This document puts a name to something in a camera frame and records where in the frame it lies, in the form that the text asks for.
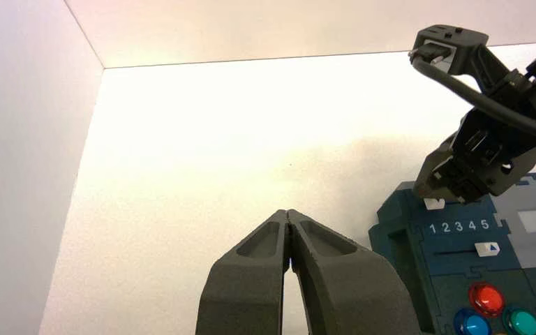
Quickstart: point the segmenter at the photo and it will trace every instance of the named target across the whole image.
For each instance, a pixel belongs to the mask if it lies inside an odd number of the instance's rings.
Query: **blue button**
[[[455,314],[453,327],[458,335],[490,335],[490,323],[471,308],[463,308]]]
[[[470,335],[488,335],[490,329],[484,318],[478,315],[472,315],[466,320],[466,329]]]

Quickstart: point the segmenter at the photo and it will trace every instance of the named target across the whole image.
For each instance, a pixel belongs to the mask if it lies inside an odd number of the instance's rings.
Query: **white tab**
[[[445,199],[424,198],[424,205],[429,211],[445,208]]]
[[[479,257],[496,256],[500,252],[500,247],[496,242],[482,242],[475,244],[475,250]]]

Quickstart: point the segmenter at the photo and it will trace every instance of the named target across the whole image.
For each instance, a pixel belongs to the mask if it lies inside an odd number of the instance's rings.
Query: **white backdrop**
[[[102,72],[64,2],[0,0],[0,334],[40,328]]]
[[[280,208],[368,245],[468,110],[405,53],[105,71],[40,333],[193,334],[213,262]],[[307,334],[292,273],[284,334]]]
[[[536,0],[66,0],[106,68],[407,50],[461,25],[536,42]]]

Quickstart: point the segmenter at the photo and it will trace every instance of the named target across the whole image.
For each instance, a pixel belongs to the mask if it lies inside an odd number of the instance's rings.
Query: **cable connector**
[[[414,61],[414,58],[420,57],[423,61],[430,64],[437,64],[441,62],[445,57],[451,55],[451,48],[443,47],[436,43],[427,43],[421,45],[417,49],[414,49],[408,53],[410,57],[410,63]]]

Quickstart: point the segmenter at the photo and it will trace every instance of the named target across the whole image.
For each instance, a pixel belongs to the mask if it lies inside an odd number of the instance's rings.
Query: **black cable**
[[[469,86],[453,78],[451,75],[448,75],[434,65],[427,63],[421,57],[415,57],[412,66],[414,66],[414,68],[421,74],[435,80],[442,86],[447,87],[463,100],[474,105],[477,109],[488,114],[490,117],[524,131],[525,133],[536,136],[535,119],[519,114],[503,104],[497,103],[484,94],[476,92],[474,89],[471,89]]]

